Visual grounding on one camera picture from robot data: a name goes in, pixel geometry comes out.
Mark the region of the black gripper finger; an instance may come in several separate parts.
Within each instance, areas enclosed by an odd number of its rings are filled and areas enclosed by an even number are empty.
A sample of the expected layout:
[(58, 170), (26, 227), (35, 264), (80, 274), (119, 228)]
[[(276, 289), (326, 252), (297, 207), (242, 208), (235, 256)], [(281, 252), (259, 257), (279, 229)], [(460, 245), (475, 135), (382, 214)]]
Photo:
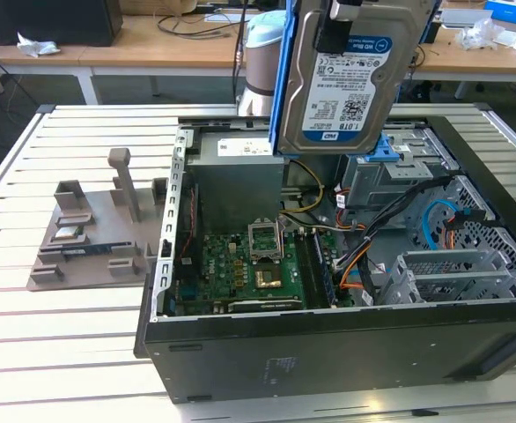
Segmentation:
[(318, 53), (342, 55), (348, 44), (351, 21), (337, 21), (330, 16), (332, 1), (321, 1), (313, 47)]

